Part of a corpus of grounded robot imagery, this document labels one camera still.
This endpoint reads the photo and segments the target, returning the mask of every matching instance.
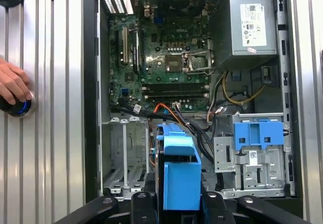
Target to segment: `label sticker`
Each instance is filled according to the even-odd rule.
[[[257,151],[249,151],[250,166],[258,165]]]
[[[254,49],[254,48],[252,48],[252,47],[248,47],[247,51],[249,51],[249,52],[251,52],[251,53],[256,54],[257,49]]]
[[[243,46],[266,46],[264,7],[261,4],[241,4]]]
[[[135,107],[133,108],[133,112],[136,114],[139,114],[140,110],[141,110],[141,106],[138,104],[135,104]]]

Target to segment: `white connector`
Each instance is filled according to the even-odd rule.
[[[179,102],[173,102],[172,103],[172,108],[175,109],[175,106],[177,106],[180,109],[181,108],[181,103],[179,103]]]

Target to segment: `power supply label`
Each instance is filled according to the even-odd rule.
[[[241,4],[243,46],[266,46],[264,7],[261,4]]]

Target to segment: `dell logo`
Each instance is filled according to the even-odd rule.
[[[176,32],[187,32],[187,29],[176,29]]]

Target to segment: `power button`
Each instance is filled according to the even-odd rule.
[[[33,100],[27,100],[25,102],[20,102],[16,97],[16,104],[9,104],[2,96],[0,96],[0,110],[8,113],[13,117],[23,117],[30,112]]]

